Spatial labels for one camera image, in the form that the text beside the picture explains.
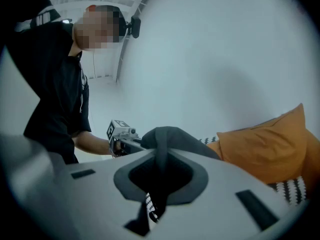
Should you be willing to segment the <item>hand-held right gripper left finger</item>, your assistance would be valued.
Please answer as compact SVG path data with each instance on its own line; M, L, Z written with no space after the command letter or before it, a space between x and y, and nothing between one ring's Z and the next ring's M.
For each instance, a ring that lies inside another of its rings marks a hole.
M67 165L36 141L1 135L0 165L23 239L151 239L145 203L123 198L110 161Z

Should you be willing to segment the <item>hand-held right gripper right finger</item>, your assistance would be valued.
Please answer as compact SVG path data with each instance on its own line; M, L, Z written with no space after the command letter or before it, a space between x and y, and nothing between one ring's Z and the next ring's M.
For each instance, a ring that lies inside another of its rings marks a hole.
M308 201L289 205L271 187L233 164L178 149L171 153L204 167L208 184L192 203L166 207L154 228L156 240L276 240L308 205ZM237 197L246 190L278 219L266 230L259 228Z

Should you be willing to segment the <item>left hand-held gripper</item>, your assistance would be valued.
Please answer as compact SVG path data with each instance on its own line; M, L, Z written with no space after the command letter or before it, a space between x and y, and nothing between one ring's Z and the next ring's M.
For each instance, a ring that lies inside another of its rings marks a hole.
M136 129L130 127L123 120L110 121L106 131L109 149L112 157L121 157L143 151L142 140Z

